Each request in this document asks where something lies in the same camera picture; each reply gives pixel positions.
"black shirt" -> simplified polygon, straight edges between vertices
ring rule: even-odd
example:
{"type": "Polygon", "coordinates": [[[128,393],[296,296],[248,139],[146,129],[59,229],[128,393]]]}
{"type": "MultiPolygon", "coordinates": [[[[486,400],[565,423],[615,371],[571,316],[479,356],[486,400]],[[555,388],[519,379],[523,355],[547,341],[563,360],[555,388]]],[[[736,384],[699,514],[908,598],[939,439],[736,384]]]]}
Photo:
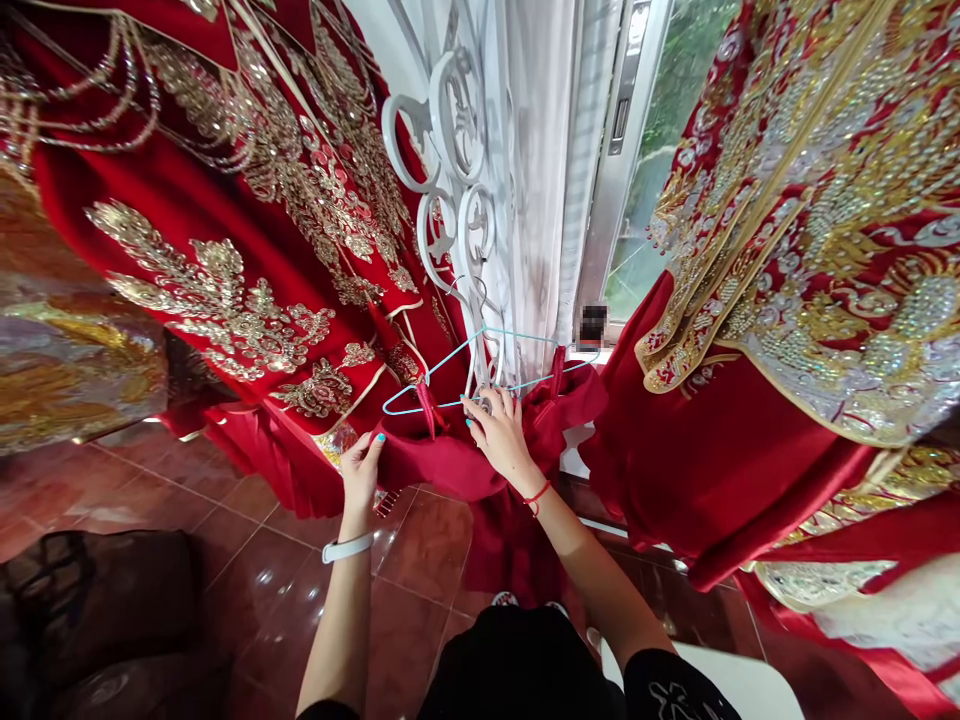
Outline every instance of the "black shirt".
{"type": "MultiPolygon", "coordinates": [[[[560,611],[493,607],[444,647],[417,717],[740,719],[712,682],[665,650],[630,658],[623,687],[620,693],[607,683],[560,611]]],[[[357,718],[350,708],[325,700],[299,720],[357,718]]]]}

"wire hanger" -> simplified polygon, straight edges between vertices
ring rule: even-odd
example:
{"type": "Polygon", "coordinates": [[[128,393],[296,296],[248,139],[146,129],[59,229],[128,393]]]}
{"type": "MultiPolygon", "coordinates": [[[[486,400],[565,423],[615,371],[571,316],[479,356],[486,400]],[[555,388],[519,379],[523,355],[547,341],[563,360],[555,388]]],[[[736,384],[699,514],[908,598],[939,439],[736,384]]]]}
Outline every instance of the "wire hanger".
{"type": "MultiPolygon", "coordinates": [[[[550,343],[550,344],[553,345],[554,347],[557,347],[557,346],[560,345],[560,343],[558,343],[556,340],[552,340],[552,339],[550,339],[550,338],[539,337],[539,336],[537,336],[537,335],[524,335],[523,333],[513,332],[512,330],[504,330],[503,328],[494,328],[494,327],[490,327],[490,326],[488,326],[488,325],[484,325],[484,326],[481,327],[479,330],[477,330],[473,335],[471,335],[469,338],[467,338],[465,342],[461,343],[460,346],[457,347],[452,353],[450,353],[449,355],[447,355],[443,360],[441,360],[441,361],[438,362],[436,365],[434,365],[432,368],[430,368],[429,370],[427,370],[426,375],[424,375],[423,382],[425,382],[427,385],[429,385],[429,384],[430,384],[430,376],[431,376],[434,372],[436,372],[441,366],[445,365],[449,360],[451,360],[451,359],[454,357],[454,355],[456,355],[458,352],[460,352],[461,350],[463,350],[465,347],[469,346],[470,343],[472,343],[477,337],[483,335],[483,333],[485,333],[485,332],[495,332],[495,333],[500,333],[500,334],[503,335],[503,336],[510,335],[511,337],[524,338],[524,339],[526,339],[526,340],[537,340],[538,342],[550,343]]],[[[599,358],[599,357],[600,357],[600,348],[597,348],[597,352],[596,352],[596,354],[595,354],[592,358],[590,358],[589,360],[585,360],[584,362],[580,363],[579,365],[574,365],[573,367],[565,368],[565,369],[563,370],[563,372],[569,372],[569,371],[571,371],[571,370],[576,370],[577,368],[582,368],[584,365],[590,365],[591,363],[596,362],[596,361],[597,361],[597,358],[599,358]]],[[[513,387],[507,388],[507,389],[508,389],[508,390],[520,390],[521,388],[529,387],[530,385],[536,385],[536,384],[539,383],[539,382],[543,382],[544,380],[548,380],[548,379],[551,378],[551,377],[553,377],[553,373],[550,373],[549,375],[544,375],[543,377],[539,377],[539,378],[537,378],[536,380],[530,380],[529,382],[520,383],[519,385],[514,385],[513,387]]],[[[415,388],[416,388],[415,385],[408,385],[408,386],[405,387],[403,390],[401,390],[401,391],[398,392],[396,395],[394,395],[392,398],[390,398],[389,400],[387,400],[387,401],[383,404],[383,408],[382,408],[382,409],[383,409],[383,412],[386,413],[387,415],[411,415],[411,414],[413,414],[413,413],[423,412],[423,408],[419,408],[419,407],[418,407],[418,408],[415,408],[415,409],[413,409],[413,410],[390,410],[390,409],[388,408],[388,406],[389,406],[393,401],[397,400],[400,396],[404,395],[405,393],[415,391],[415,388]]],[[[480,400],[480,396],[477,395],[476,397],[474,397],[474,398],[472,398],[472,399],[473,399],[474,401],[480,400]]],[[[437,407],[454,407],[454,406],[459,405],[459,404],[460,404],[460,401],[457,400],[456,402],[444,403],[444,404],[442,404],[442,405],[438,405],[437,407]]]]}

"window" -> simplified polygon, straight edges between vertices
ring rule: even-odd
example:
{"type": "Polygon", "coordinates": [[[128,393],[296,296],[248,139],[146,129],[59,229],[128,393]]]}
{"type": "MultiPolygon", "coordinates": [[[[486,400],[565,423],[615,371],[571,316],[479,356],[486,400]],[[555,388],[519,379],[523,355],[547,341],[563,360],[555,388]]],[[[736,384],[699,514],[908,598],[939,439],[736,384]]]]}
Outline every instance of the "window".
{"type": "Polygon", "coordinates": [[[614,326],[630,318],[666,265],[647,227],[713,56],[740,7],[731,0],[649,5],[635,76],[624,77],[628,63],[615,71],[579,295],[581,303],[606,302],[614,326]],[[611,116],[625,93],[630,117],[624,124],[622,116],[611,116]],[[612,151],[618,133],[622,149],[612,151]]]}

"woman's right hand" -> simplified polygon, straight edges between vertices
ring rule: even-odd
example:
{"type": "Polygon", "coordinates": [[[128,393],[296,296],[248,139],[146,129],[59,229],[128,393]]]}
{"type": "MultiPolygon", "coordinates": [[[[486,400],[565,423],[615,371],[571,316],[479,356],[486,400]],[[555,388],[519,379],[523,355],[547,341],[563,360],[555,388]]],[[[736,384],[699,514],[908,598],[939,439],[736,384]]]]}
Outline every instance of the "woman's right hand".
{"type": "Polygon", "coordinates": [[[503,388],[484,388],[480,396],[490,402],[489,415],[470,398],[460,399],[472,416],[472,422],[467,420],[470,434],[493,469],[503,475],[523,497],[533,497],[542,489],[544,480],[523,439],[520,401],[515,401],[503,388]]]}

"white wristband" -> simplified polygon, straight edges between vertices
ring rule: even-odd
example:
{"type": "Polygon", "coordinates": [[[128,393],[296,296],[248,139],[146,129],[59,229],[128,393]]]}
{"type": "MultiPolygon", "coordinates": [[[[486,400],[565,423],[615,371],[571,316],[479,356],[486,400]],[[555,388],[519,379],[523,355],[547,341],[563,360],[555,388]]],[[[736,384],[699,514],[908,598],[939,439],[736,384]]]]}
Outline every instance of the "white wristband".
{"type": "Polygon", "coordinates": [[[328,543],[326,547],[323,548],[323,562],[325,565],[329,565],[335,560],[343,560],[345,557],[369,550],[371,545],[373,545],[373,533],[367,533],[366,535],[358,537],[356,540],[350,540],[345,543],[328,543]]]}

